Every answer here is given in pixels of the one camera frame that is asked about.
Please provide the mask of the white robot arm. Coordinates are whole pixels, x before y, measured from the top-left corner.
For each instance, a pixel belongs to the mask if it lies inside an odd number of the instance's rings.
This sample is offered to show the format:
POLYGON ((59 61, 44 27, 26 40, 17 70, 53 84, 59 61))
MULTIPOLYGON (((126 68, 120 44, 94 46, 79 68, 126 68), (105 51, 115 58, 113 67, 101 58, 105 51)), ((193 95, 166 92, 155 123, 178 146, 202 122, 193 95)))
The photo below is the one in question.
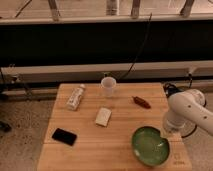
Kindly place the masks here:
POLYGON ((205 102, 204 94, 197 89, 172 94, 162 119, 161 136, 171 137, 185 126, 187 120, 213 136, 213 112, 204 107, 205 102))

